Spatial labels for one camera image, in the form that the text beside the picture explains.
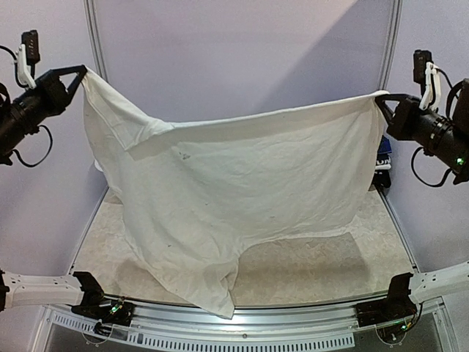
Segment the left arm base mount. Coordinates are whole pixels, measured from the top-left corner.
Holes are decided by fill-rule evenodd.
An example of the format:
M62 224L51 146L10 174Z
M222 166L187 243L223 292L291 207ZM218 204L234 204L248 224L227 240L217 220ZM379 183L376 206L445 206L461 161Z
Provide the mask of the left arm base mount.
M125 297L117 299L102 297L100 301L88 300L78 306L72 306L71 312L95 320L93 333L110 337L114 326L130 326L135 308L136 305L127 301Z

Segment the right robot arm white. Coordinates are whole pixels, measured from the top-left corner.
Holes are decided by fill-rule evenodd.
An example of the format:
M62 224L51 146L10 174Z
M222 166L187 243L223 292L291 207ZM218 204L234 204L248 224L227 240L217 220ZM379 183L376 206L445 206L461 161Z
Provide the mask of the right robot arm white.
M413 175L417 174L415 159L419 152L436 157L448 169L439 183L425 185L440 188L450 174L454 174L454 185L468 181L468 80L464 79L451 88L446 113L449 119L429 108L422 108L424 100L406 94L386 94L375 98L375 103L388 123L387 134L398 141L414 141L419 147L410 159ZM468 263L453 265L437 271L422 273L404 278L395 276L391 280L387 298L379 304L379 313L386 320L395 319L407 308L407 298L414 304L448 293L458 293L468 289ZM398 282L405 293L393 292Z

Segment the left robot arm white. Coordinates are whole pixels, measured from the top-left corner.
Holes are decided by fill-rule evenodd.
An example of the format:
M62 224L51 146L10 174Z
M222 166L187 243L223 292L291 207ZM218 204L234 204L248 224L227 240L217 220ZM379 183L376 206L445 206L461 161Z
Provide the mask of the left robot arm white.
M1 85L1 164L12 165L17 145L28 136L46 127L42 122L62 114L70 105L78 86L87 73L83 65L49 70L34 80L35 87L14 100ZM93 318L103 318L109 311L104 292L92 274L77 271L66 276L25 276L1 271L1 310L19 306L66 304L82 307Z

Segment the white cloth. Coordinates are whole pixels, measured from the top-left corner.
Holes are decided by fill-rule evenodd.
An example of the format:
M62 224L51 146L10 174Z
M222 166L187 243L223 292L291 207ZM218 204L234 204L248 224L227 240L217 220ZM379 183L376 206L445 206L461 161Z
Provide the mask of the white cloth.
M166 122L88 71L84 127L125 238L170 293L231 318L241 254L349 224L375 169L379 92L222 120Z

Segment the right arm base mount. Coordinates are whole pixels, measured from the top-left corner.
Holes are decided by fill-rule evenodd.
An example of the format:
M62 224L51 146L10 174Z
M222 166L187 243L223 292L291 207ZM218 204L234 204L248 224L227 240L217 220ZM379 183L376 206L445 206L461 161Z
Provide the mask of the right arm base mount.
M373 326L377 337L386 345L400 345L406 334L419 322L424 303L411 300L412 273L394 276L386 297L354 306L360 328Z

